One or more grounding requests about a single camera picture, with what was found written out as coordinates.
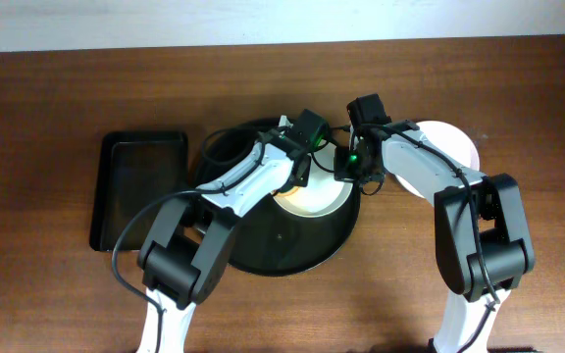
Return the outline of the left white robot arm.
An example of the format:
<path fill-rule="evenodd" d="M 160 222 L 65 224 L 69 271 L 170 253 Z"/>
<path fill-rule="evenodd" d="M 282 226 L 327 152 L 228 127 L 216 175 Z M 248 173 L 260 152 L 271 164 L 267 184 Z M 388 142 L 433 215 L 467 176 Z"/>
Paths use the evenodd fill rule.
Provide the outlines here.
<path fill-rule="evenodd" d="M 306 185 L 310 155 L 329 133 L 309 110 L 292 123 L 256 128 L 250 149 L 222 175 L 153 202 L 158 214 L 137 258 L 148 303 L 139 351 L 183 351 L 196 306 L 224 274 L 239 223 L 273 192 Z"/>

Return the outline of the pinkish white plate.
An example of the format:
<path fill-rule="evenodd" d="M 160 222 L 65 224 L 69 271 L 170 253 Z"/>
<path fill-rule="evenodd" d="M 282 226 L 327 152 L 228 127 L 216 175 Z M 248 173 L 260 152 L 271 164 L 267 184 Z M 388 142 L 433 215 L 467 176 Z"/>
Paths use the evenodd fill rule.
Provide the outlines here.
<path fill-rule="evenodd" d="M 464 174 L 470 182 L 478 181 L 480 157 L 474 142 L 456 126 L 439 121 L 421 121 L 417 130 L 406 134 L 415 140 L 422 140 L 435 150 L 447 156 L 458 168 L 466 168 Z M 448 186 L 463 187 L 461 180 L 442 159 L 418 148 L 399 135 L 393 136 L 384 148 L 387 170 L 413 194 L 434 203 L 436 192 Z"/>

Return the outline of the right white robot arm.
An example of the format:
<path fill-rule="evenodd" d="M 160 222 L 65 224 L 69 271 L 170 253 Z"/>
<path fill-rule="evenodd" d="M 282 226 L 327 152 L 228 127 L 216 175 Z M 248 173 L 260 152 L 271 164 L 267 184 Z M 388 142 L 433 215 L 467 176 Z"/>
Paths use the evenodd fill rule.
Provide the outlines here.
<path fill-rule="evenodd" d="M 535 266 L 517 181 L 457 162 L 415 123 L 393 122 L 377 94 L 346 110 L 351 136 L 335 151 L 335 179 L 364 185 L 393 174 L 434 208 L 436 261 L 448 297 L 429 351 L 487 351 L 498 309 Z"/>

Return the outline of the green and yellow sponge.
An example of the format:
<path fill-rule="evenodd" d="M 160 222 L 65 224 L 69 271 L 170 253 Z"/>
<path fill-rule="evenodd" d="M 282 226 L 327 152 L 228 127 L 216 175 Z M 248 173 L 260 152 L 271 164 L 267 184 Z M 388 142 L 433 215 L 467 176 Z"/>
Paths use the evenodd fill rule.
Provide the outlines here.
<path fill-rule="evenodd" d="M 299 186 L 291 186 L 289 188 L 285 188 L 285 189 L 278 189 L 272 192 L 272 196 L 273 197 L 279 197 L 279 198 L 283 198 L 283 197 L 287 197 L 292 195 L 293 193 L 295 193 L 297 190 L 299 189 Z"/>

